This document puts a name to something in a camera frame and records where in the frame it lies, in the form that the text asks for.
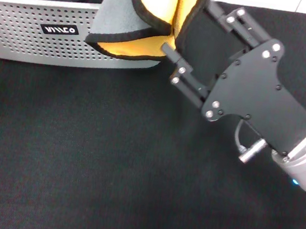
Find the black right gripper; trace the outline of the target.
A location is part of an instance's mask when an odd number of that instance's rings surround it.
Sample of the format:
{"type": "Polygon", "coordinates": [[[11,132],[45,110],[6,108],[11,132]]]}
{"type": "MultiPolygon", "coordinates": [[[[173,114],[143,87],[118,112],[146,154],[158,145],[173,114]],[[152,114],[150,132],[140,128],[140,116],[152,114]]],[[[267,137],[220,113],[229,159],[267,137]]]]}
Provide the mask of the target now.
{"type": "Polygon", "coordinates": [[[279,154],[289,154],[306,138],[306,109],[290,94],[277,77],[284,47],[277,39],[265,42],[266,31],[244,7],[232,12],[212,0],[210,16],[225,32],[233,33],[252,49],[232,63],[218,78],[209,96],[208,89],[193,75],[193,68],[170,45],[161,50],[176,69],[170,83],[177,87],[209,121],[237,115],[279,154]]]}

